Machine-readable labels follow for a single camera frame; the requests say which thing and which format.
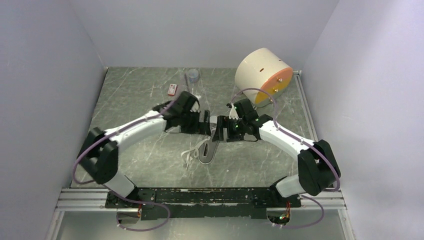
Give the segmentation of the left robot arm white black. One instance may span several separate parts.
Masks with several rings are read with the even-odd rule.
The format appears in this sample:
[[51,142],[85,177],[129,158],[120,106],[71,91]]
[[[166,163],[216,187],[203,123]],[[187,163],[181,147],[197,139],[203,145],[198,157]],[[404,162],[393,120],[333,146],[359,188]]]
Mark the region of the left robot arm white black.
[[210,117],[209,110],[200,109],[200,101],[195,95],[183,91],[177,98],[158,104],[145,115],[121,126],[90,130],[74,166],[81,166],[92,181],[110,189],[124,207],[132,208],[138,203],[139,189],[119,171],[120,154],[134,144],[174,127],[178,127],[182,134],[210,136]]

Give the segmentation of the grey canvas sneaker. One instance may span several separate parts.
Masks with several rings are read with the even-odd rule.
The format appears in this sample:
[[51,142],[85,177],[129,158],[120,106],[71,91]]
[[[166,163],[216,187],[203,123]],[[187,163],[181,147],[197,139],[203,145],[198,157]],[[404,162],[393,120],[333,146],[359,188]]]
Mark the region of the grey canvas sneaker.
[[210,127],[211,135],[208,137],[208,139],[205,142],[203,142],[200,145],[198,149],[199,150],[198,159],[204,165],[208,165],[213,161],[218,149],[219,142],[213,141],[213,137],[216,133],[217,125],[218,125],[218,117],[216,115],[212,115],[209,119],[209,127]]

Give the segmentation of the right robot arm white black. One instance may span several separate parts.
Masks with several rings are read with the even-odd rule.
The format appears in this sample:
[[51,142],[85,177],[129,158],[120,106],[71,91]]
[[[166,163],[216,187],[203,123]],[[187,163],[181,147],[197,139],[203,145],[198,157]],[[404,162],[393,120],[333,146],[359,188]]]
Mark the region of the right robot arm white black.
[[282,207],[293,195],[317,196],[333,183],[339,183],[341,171],[330,144],[321,139],[313,141],[284,128],[267,114],[259,115],[248,99],[228,105],[230,115],[211,116],[210,123],[216,125],[212,140],[238,142],[246,135],[268,142],[297,163],[297,174],[284,176],[270,188],[270,202]]

